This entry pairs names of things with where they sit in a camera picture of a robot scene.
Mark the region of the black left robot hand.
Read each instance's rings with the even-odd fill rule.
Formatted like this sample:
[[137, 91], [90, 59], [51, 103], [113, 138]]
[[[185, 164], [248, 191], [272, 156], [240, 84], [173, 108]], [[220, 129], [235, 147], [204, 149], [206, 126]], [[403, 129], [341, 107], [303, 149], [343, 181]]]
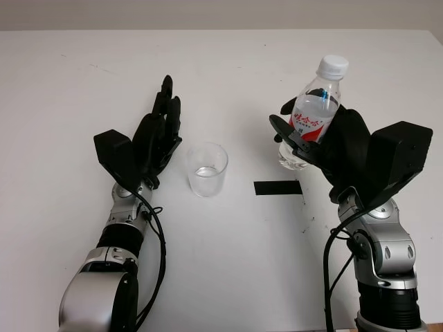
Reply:
[[172, 78], [166, 75], [152, 111], [143, 117], [132, 140], [136, 166], [142, 180], [153, 190], [159, 187], [159, 174], [182, 142], [181, 101], [172, 95], [172, 89]]

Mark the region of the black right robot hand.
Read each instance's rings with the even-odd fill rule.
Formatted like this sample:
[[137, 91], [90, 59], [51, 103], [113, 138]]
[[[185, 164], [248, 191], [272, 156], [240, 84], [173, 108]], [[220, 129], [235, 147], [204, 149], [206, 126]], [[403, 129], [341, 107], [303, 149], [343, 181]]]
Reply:
[[339, 106], [320, 142], [302, 138], [280, 116], [270, 115], [269, 121], [276, 131], [274, 140], [289, 146], [289, 156], [319, 168], [332, 185], [331, 202], [338, 204], [343, 193], [358, 188], [364, 178], [370, 132], [358, 111]]

